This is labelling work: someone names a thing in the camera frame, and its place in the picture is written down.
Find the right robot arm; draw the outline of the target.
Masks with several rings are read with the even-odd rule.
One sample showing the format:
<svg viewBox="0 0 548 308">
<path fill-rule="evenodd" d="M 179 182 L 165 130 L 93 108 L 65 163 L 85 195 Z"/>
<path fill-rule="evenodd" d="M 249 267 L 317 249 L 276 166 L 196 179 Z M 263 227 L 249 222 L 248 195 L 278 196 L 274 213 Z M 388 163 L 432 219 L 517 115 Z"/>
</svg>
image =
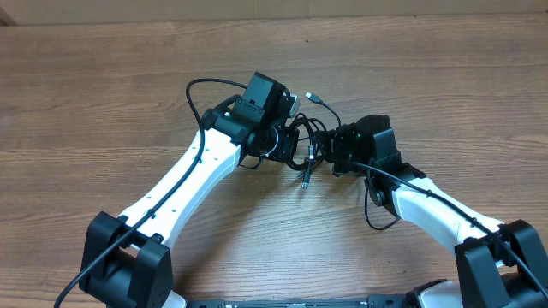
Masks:
<svg viewBox="0 0 548 308">
<path fill-rule="evenodd" d="M 364 175 L 378 207 L 411 222 L 455 258 L 458 280 L 440 279 L 407 292 L 403 307 L 545 307 L 547 253 L 528 222 L 484 216 L 438 188 L 402 160 L 390 118 L 368 115 L 316 134 L 334 174 Z"/>
</svg>

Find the black USB cable silver plug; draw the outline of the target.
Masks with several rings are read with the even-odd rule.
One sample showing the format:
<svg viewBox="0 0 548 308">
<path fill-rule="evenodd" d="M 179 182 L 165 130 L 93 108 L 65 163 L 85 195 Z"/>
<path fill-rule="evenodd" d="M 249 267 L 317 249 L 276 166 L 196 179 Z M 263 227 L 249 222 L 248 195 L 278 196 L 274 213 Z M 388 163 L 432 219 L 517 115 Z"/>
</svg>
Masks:
<svg viewBox="0 0 548 308">
<path fill-rule="evenodd" d="M 300 172 L 297 178 L 301 179 L 301 188 L 308 189 L 312 174 L 325 159 L 325 148 L 319 142 L 318 133 L 325 132 L 326 126 L 317 118 L 310 118 L 303 113 L 298 113 L 287 129 L 290 133 L 295 134 L 295 138 L 289 158 L 285 163 L 292 170 Z M 300 142 L 304 142 L 307 146 L 307 155 L 301 163 L 297 163 L 295 153 Z"/>
</svg>

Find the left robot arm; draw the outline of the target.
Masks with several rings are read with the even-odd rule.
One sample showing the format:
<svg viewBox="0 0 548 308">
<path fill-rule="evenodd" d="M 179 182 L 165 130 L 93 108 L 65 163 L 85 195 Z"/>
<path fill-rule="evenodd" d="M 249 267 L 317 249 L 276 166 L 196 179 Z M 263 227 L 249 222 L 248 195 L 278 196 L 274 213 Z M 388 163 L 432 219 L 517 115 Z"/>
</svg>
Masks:
<svg viewBox="0 0 548 308">
<path fill-rule="evenodd" d="M 174 290 L 171 251 L 191 215 L 246 156 L 288 156 L 297 95 L 261 73 L 243 90 L 197 118 L 191 145 L 144 197 L 119 216 L 93 218 L 74 286 L 108 307 L 188 306 Z"/>
</svg>

